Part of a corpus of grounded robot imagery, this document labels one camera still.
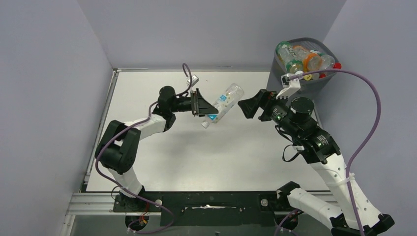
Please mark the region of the clear bottle blue white label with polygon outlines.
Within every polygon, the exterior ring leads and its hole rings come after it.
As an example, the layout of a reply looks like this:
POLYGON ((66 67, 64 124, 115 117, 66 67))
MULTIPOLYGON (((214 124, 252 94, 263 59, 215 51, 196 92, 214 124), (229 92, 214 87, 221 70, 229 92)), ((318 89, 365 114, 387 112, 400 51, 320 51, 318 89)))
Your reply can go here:
POLYGON ((209 114, 201 123, 204 129, 207 129, 211 124, 218 123, 229 110, 236 105, 244 95, 244 90, 237 84, 231 84, 222 95, 213 103, 213 106, 218 110, 217 114, 209 114))

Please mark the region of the green label tea bottle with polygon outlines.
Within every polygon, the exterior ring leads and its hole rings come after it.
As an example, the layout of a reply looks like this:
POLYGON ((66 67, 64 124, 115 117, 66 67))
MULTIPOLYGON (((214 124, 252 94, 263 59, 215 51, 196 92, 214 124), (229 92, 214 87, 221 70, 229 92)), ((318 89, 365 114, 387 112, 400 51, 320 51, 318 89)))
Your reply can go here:
POLYGON ((303 71, 302 61, 296 55, 293 46, 288 41, 280 42, 275 51, 288 73, 295 74, 298 71, 303 71))

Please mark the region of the yellow juice bottle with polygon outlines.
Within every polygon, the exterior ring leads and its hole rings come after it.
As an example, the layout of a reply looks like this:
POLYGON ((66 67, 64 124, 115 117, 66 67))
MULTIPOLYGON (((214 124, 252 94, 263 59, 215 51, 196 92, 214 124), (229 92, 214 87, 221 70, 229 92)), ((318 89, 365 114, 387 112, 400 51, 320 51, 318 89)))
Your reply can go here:
POLYGON ((312 81, 312 80, 316 80, 320 78, 320 74, 319 73, 313 73, 313 74, 308 74, 308 75, 304 75, 303 79, 306 81, 312 81))

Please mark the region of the orange drink bottle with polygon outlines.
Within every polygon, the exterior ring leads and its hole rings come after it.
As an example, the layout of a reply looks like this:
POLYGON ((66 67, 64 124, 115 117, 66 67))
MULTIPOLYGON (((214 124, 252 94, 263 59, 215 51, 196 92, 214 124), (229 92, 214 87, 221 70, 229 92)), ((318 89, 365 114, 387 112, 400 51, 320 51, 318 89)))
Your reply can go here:
POLYGON ((300 45, 293 47, 293 50, 297 57, 301 60, 303 64, 304 71, 316 71, 319 70, 322 65, 322 58, 300 45))

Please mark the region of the red label bottle red cap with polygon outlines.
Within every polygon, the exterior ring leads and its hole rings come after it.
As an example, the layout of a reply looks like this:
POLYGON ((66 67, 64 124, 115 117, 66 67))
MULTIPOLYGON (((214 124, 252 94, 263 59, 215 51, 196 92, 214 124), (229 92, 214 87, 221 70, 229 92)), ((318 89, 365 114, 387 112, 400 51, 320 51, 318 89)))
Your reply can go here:
MULTIPOLYGON (((333 69, 341 69, 341 68, 342 68, 342 64, 340 62, 336 62, 333 65, 333 69)), ((329 74, 330 74, 330 72, 322 72, 322 73, 319 74, 319 78, 324 78, 329 74)))

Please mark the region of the clear bottle green label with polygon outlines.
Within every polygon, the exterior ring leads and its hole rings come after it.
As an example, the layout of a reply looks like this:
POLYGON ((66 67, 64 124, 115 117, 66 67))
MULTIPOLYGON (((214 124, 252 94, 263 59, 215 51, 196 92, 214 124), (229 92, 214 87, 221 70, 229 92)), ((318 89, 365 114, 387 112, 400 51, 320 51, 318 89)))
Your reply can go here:
POLYGON ((332 69, 334 67, 336 61, 333 56, 330 56, 317 50, 310 50, 310 52, 315 53, 321 57, 322 64, 320 66, 320 70, 332 69))

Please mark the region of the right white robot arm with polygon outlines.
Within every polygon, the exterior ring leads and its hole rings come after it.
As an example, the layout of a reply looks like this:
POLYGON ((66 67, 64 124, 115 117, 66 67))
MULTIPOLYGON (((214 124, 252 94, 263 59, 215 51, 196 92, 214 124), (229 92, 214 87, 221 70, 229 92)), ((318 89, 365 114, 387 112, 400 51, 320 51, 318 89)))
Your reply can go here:
POLYGON ((329 204, 290 181, 277 190, 276 202, 281 209, 303 211, 334 236, 376 236, 394 225, 393 218, 381 213, 365 196, 335 140, 312 118, 312 100, 297 97, 289 101, 278 98, 277 92, 261 89, 238 105, 246 118, 253 118, 262 109, 259 120, 275 122, 277 132, 290 137, 298 154, 319 174, 337 201, 337 205, 329 204))

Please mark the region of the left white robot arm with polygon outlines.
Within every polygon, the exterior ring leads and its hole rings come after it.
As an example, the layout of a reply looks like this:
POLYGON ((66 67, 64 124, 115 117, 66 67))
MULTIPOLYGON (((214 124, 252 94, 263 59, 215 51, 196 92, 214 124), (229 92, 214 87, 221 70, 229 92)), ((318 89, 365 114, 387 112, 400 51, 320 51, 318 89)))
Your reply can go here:
POLYGON ((133 170, 139 141, 157 133, 168 131, 176 121, 178 112, 191 112, 203 117, 217 114, 218 109, 207 102, 199 89, 176 94, 171 86, 159 91, 158 100, 150 105, 148 116, 132 124, 111 121, 102 136, 96 151, 96 163, 101 163, 113 175, 111 181, 120 187, 123 195, 135 198, 143 190, 133 170))

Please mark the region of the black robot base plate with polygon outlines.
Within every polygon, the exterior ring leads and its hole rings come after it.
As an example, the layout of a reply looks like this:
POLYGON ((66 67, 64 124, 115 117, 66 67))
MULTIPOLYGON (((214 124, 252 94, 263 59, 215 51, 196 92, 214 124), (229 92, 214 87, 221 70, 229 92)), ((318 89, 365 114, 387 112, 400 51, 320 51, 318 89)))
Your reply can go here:
POLYGON ((294 229, 298 213, 280 201, 275 191, 142 191, 142 198, 119 192, 115 195, 113 212, 124 213, 125 223, 143 231, 150 220, 159 217, 160 227, 242 226, 272 227, 282 220, 294 229))

